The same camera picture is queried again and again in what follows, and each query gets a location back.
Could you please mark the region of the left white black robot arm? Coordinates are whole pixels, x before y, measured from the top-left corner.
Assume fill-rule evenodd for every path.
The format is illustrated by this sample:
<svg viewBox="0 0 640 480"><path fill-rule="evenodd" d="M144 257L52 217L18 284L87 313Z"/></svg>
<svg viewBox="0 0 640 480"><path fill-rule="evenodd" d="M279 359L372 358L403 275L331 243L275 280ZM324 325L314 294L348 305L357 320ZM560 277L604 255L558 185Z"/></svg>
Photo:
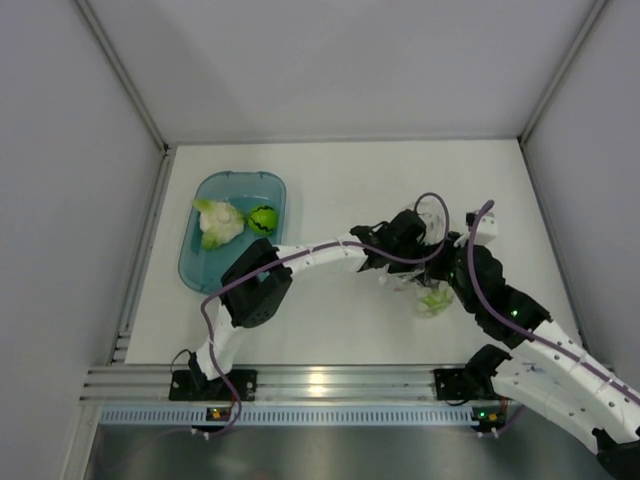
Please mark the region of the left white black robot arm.
<svg viewBox="0 0 640 480"><path fill-rule="evenodd" d="M427 227L413 210L390 221L359 225L333 240L298 246L254 241L201 304L207 340L189 358L191 386L204 399L219 397L242 336L269 321L296 281L334 273L383 269L412 272L437 254L426 243Z"/></svg>

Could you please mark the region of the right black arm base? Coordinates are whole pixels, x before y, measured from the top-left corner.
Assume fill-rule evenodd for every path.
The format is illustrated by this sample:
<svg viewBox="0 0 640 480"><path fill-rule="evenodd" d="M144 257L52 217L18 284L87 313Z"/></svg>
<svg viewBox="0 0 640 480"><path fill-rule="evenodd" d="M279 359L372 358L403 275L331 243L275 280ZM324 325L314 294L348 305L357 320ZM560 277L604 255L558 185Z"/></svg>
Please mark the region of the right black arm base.
<svg viewBox="0 0 640 480"><path fill-rule="evenodd" d="M462 402L484 399L487 388L484 378L467 368L435 369L436 397L447 402Z"/></svg>

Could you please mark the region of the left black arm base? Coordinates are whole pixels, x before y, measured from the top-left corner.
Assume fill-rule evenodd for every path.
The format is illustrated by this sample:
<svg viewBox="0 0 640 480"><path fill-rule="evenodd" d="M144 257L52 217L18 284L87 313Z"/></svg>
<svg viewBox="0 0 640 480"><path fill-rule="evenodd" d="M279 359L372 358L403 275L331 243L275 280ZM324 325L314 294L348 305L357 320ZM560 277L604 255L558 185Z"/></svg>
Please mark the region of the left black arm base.
<svg viewBox="0 0 640 480"><path fill-rule="evenodd" d="M241 401L252 402L257 386L257 371L252 369L232 370L227 379L239 394ZM190 369L172 373L168 398L174 402L230 402L233 394L221 379L209 381L204 374Z"/></svg>

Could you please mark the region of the green fake fruit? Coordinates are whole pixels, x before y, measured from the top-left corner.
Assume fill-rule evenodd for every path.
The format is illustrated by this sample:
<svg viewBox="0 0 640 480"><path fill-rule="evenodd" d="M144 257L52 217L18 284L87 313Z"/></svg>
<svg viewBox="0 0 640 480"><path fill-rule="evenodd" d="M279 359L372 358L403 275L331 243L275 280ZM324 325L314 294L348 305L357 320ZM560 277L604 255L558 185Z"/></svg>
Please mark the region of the green fake fruit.
<svg viewBox="0 0 640 480"><path fill-rule="evenodd" d="M254 207L248 217L249 228L260 235L271 235L277 229L279 217L277 211L270 205Z"/></svg>
<svg viewBox="0 0 640 480"><path fill-rule="evenodd" d="M436 315L446 310L453 302L453 295L449 291L431 291L422 300L427 312Z"/></svg>

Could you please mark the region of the clear zip top bag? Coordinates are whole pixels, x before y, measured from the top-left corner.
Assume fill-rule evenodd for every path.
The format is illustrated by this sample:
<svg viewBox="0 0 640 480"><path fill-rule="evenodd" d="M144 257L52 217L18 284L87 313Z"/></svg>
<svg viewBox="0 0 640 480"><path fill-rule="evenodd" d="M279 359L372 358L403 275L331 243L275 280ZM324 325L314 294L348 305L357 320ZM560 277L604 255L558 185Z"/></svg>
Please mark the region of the clear zip top bag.
<svg viewBox="0 0 640 480"><path fill-rule="evenodd" d="M426 233L420 242L422 247L428 249L428 253L423 253L424 256L434 253L449 232L450 215L444 200L435 193L425 193L407 208L417 213L426 225ZM454 302L453 300L446 310L436 315L426 311L422 300L431 291L449 291L454 298L454 291L447 282L425 279L425 267L428 263L415 265L415 269L405 273L388 273L385 267L379 277L379 283L384 288L394 293L401 293L410 301L415 315L424 319L437 317Z"/></svg>

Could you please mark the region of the fake cauliflower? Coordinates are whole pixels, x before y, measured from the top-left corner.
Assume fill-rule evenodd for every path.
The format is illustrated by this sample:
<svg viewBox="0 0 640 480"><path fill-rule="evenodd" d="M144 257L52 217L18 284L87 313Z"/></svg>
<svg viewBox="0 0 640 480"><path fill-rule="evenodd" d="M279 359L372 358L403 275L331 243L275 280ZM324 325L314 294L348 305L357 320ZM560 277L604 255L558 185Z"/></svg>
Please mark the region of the fake cauliflower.
<svg viewBox="0 0 640 480"><path fill-rule="evenodd" d="M192 206L199 213L201 247L205 251L230 243L244 231L244 213L228 202L195 198Z"/></svg>

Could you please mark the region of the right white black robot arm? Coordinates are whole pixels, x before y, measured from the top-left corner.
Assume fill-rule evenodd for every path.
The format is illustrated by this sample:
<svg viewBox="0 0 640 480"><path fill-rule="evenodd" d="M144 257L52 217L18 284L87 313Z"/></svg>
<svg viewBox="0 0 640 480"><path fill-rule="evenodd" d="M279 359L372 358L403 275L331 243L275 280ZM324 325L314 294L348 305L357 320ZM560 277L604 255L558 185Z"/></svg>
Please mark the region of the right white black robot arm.
<svg viewBox="0 0 640 480"><path fill-rule="evenodd" d="M577 439L614 479L639 476L639 393L597 362L529 295L508 285L484 246L450 233L428 274L453 288L490 343L438 369L440 400L505 397Z"/></svg>

